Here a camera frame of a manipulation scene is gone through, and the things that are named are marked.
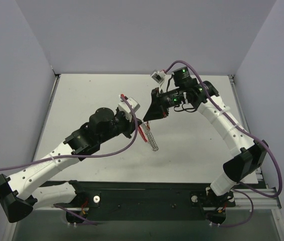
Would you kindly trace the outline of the metal chain keyring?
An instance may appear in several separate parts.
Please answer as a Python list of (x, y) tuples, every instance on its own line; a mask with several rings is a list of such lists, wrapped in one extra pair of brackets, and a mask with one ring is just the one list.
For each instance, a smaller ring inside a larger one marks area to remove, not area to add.
[(159, 147), (156, 143), (156, 140), (151, 132), (151, 129), (148, 127), (147, 124), (143, 123), (142, 129), (144, 131), (144, 134), (146, 135), (147, 138), (147, 143), (151, 146), (152, 150), (154, 152), (159, 150)]

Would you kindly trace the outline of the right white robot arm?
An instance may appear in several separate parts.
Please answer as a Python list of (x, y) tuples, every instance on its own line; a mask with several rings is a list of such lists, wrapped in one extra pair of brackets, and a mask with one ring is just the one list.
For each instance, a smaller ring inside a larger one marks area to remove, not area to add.
[(262, 165), (266, 143), (260, 144), (239, 131), (241, 124), (211, 82), (192, 78), (187, 67), (177, 69), (172, 77), (175, 89), (163, 92), (159, 86), (151, 91), (151, 104), (143, 120), (150, 122), (166, 118), (171, 107), (182, 104), (190, 104), (202, 114), (226, 143), (233, 157), (223, 164), (222, 174), (210, 184), (210, 190), (216, 196), (223, 196)]

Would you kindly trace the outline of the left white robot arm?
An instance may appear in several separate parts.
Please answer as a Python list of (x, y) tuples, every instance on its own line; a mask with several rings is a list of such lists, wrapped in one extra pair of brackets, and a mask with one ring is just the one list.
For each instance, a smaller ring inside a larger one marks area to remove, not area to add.
[(123, 134), (131, 134), (142, 121), (132, 112), (139, 104), (118, 104), (116, 111), (99, 108), (89, 121), (68, 136), (56, 149), (45, 156), (45, 161), (6, 176), (0, 174), (0, 204), (10, 223), (24, 219), (34, 209), (58, 203), (80, 206), (89, 201), (89, 195), (76, 180), (59, 185), (44, 186), (59, 172), (84, 160), (100, 150), (102, 143)]

